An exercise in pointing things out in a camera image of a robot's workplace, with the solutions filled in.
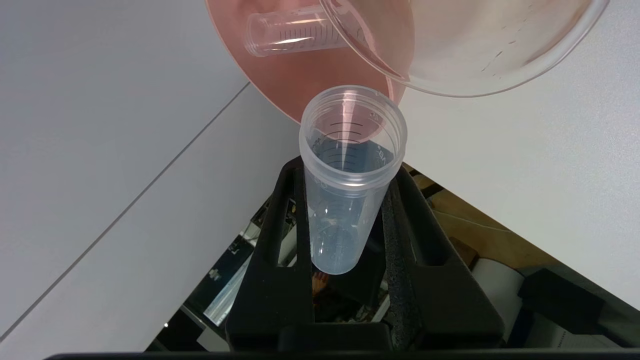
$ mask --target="plastic cylinder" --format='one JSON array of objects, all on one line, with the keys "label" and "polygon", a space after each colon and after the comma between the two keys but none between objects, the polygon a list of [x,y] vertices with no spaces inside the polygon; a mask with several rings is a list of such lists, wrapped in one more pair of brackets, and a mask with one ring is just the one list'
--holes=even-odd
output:
[{"label": "plastic cylinder", "polygon": [[370,88],[327,89],[305,108],[300,154],[311,258],[320,271],[343,274],[358,263],[406,137],[397,106]]}]

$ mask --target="measurement marking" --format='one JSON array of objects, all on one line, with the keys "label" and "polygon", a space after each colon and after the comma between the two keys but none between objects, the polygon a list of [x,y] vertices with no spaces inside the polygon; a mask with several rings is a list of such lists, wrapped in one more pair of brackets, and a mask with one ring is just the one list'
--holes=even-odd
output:
[{"label": "measurement marking", "polygon": [[340,161],[340,160],[331,161],[330,163],[326,163],[326,164],[327,165],[331,165],[333,163],[340,163],[340,164],[345,163],[345,164],[350,164],[350,165],[356,165],[356,163],[352,163],[350,161]]},{"label": "measurement marking", "polygon": [[332,134],[337,134],[337,133],[352,133],[352,134],[356,134],[356,135],[362,135],[360,134],[358,131],[351,131],[351,130],[338,130],[338,131],[334,131],[332,133],[328,133],[327,135],[325,135],[324,137],[329,137],[329,135]]},{"label": "measurement marking", "polygon": [[333,141],[333,142],[339,142],[339,141],[342,141],[342,142],[355,142],[355,143],[361,143],[361,142],[359,142],[358,140],[354,140],[354,139],[333,139],[333,140],[331,140],[331,141]]},{"label": "measurement marking", "polygon": [[333,124],[329,124],[329,126],[340,125],[340,124],[363,126],[362,124],[358,124],[357,122],[334,122]]},{"label": "measurement marking", "polygon": [[334,156],[340,156],[340,157],[342,157],[342,156],[351,156],[351,157],[353,157],[353,158],[355,158],[355,157],[356,157],[354,154],[333,154],[333,155],[329,155],[329,156],[327,156],[327,158],[332,158],[332,157],[334,157]]}]

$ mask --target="clear plastic container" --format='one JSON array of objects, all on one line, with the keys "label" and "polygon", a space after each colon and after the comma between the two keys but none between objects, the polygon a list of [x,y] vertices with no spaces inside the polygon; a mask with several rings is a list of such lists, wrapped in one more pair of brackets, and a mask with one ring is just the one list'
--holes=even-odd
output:
[{"label": "clear plastic container", "polygon": [[[352,17],[345,23],[357,26]],[[364,41],[357,28],[351,31]],[[247,18],[244,47],[254,56],[348,47],[320,5],[297,10],[254,13]]]},{"label": "clear plastic container", "polygon": [[358,263],[406,137],[397,106],[370,88],[337,86],[305,108],[300,154],[311,258],[320,271],[343,274]]}]

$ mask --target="wooden surface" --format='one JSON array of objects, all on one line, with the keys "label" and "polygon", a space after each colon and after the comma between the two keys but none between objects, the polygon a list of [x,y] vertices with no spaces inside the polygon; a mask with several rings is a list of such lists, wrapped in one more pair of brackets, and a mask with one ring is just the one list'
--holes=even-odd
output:
[{"label": "wooden surface", "polygon": [[[405,164],[407,170],[413,170]],[[418,173],[413,176],[420,189],[435,184],[433,180]],[[512,268],[548,265],[557,262],[552,256],[540,250],[529,241],[504,227],[482,211],[474,208],[449,190],[442,190],[431,197],[429,202],[436,219],[442,226],[458,253],[463,247],[458,241],[468,245],[480,258],[504,263]]]}]

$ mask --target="white surface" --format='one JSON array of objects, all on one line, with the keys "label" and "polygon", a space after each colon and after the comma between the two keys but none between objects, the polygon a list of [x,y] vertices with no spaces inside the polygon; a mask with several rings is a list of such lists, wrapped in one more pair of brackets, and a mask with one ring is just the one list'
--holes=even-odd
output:
[{"label": "white surface", "polygon": [[210,352],[228,352],[229,345],[227,341],[220,337],[220,335],[216,334],[213,330],[206,327],[204,331],[200,334],[197,339],[197,342],[206,349],[206,351]]},{"label": "white surface", "polygon": [[202,0],[0,1],[0,337],[245,83]]},{"label": "white surface", "polygon": [[0,359],[144,350],[273,191],[298,129],[246,88],[0,343]]},{"label": "white surface", "polygon": [[503,94],[407,90],[405,162],[640,309],[640,2]]},{"label": "white surface", "polygon": [[471,275],[500,315],[504,324],[502,339],[508,341],[522,307],[522,299],[518,296],[518,291],[524,276],[505,264],[491,259],[478,259]]}]

